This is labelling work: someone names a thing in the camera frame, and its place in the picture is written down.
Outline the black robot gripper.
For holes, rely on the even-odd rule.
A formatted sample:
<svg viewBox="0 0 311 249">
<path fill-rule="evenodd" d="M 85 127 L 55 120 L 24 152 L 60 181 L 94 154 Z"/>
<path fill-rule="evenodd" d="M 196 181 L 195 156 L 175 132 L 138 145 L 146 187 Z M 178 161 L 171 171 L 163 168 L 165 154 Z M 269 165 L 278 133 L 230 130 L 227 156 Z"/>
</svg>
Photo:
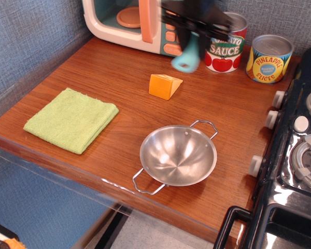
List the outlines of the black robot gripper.
<svg viewBox="0 0 311 249">
<path fill-rule="evenodd" d="M 222 12 L 215 1 L 163 1 L 162 21 L 176 28 L 182 52 L 189 44 L 191 34 L 197 35 L 199 57 L 205 59 L 211 38 L 228 39 L 232 19 Z"/>
</svg>

